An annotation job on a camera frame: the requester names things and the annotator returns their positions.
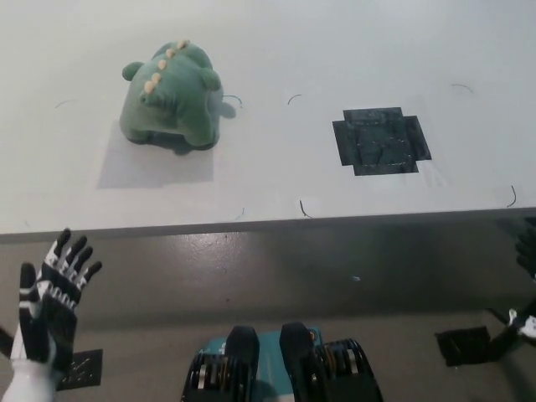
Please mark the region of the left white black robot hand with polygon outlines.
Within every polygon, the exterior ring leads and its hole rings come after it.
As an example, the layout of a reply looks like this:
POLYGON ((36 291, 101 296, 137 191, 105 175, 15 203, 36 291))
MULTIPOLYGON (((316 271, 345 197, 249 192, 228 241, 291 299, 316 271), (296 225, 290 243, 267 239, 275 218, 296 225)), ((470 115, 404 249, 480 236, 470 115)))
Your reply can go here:
POLYGON ((102 263, 87 265, 93 248, 82 235, 70 242, 64 229, 46 253, 41 267, 21 265, 18 327, 10 353, 12 361, 28 360, 66 374, 74 355, 77 306, 83 290, 102 263))

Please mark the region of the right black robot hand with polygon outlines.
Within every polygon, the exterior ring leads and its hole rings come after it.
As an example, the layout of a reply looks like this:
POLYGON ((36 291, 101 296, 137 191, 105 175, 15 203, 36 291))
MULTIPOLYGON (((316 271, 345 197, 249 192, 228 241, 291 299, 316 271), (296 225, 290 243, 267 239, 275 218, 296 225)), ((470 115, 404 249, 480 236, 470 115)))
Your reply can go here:
MULTIPOLYGON (((527 218, 527 227, 516 241, 516 261, 524 268, 532 282, 535 282, 535 218, 527 218)), ((508 326, 518 335, 535 341, 535 298, 521 310, 511 308, 508 311, 508 326)))

